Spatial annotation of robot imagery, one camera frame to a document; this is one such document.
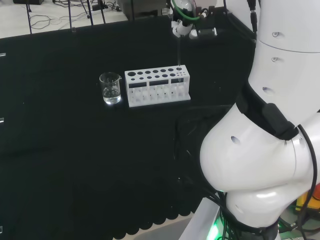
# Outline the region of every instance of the water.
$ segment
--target water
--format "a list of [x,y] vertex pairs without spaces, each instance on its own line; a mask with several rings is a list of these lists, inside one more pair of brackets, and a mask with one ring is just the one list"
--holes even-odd
[[120,89],[116,86],[107,87],[103,90],[103,100],[107,104],[116,104],[121,100]]

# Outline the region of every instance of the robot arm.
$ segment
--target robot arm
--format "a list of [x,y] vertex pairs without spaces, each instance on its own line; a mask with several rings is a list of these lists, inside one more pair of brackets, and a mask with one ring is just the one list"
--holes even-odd
[[320,162],[320,1],[261,5],[248,83],[200,150],[208,182],[228,192],[228,210],[254,228],[276,223],[311,187],[311,151],[295,126],[303,125]]

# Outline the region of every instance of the black table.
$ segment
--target black table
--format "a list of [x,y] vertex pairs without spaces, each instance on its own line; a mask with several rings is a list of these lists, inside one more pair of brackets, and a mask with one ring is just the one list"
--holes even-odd
[[177,64],[167,17],[0,40],[0,239],[121,239],[188,215],[202,194],[176,191],[175,119],[231,105],[254,48],[222,15],[216,38],[182,43],[191,101],[104,104],[103,72]]

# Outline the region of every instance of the white test tube rack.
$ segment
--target white test tube rack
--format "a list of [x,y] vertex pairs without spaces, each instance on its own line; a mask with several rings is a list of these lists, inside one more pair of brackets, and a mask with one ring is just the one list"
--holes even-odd
[[190,100],[185,65],[125,71],[129,107]]

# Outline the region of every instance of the end effector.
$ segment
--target end effector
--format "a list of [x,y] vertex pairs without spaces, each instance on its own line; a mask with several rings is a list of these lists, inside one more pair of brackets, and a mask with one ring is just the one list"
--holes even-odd
[[194,25],[198,20],[205,19],[209,11],[207,8],[197,8],[198,13],[196,15],[196,4],[193,0],[168,0],[168,5],[172,8],[172,22],[171,28],[173,34],[180,38],[181,36],[189,35],[191,39],[198,37],[197,30]]

